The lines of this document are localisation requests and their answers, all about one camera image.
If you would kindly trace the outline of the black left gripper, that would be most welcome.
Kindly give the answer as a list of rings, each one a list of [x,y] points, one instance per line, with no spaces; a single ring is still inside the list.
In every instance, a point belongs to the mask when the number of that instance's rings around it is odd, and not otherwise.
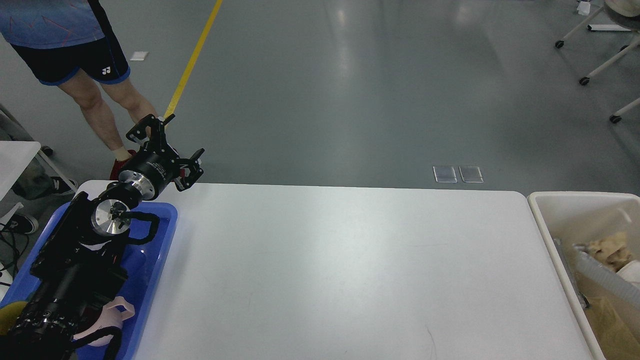
[[[175,118],[148,114],[126,132],[126,139],[140,145],[142,150],[133,156],[118,173],[118,182],[133,187],[141,200],[157,199],[173,182],[179,192],[187,191],[204,174],[201,155],[205,148],[191,157],[180,158],[166,137],[166,125]]]

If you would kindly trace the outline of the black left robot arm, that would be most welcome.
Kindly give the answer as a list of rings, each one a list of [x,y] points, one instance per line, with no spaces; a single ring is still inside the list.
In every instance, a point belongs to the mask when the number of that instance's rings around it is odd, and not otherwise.
[[[1,336],[3,360],[68,360],[78,349],[110,337],[103,358],[114,360],[123,332],[107,326],[74,339],[94,313],[115,300],[128,280],[122,265],[127,246],[153,241],[162,223],[138,210],[173,183],[190,189],[203,175],[201,148],[182,158],[166,139],[174,114],[145,116],[126,137],[140,145],[105,191],[91,199],[84,191],[69,203],[30,266],[39,285]]]

